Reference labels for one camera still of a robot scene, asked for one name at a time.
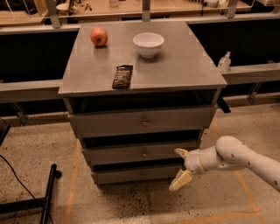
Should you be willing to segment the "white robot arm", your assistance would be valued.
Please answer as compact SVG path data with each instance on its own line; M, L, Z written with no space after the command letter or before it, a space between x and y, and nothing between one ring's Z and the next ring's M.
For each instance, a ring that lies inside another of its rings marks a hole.
M195 175L211 170L235 171L244 168L280 191L280 163L255 152L233 136L222 136L215 146L203 150L176 148L174 152L184 159L184 167L169 186L172 192L188 184Z

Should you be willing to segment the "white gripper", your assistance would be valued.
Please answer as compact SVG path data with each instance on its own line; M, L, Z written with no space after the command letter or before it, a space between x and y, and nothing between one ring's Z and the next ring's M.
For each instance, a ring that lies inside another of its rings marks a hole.
M215 147L204 150L191 150L176 148L174 152L180 155L184 160L186 170L179 170L175 179L169 185L171 192L177 191L193 179L193 175L201 175L217 168L220 162Z

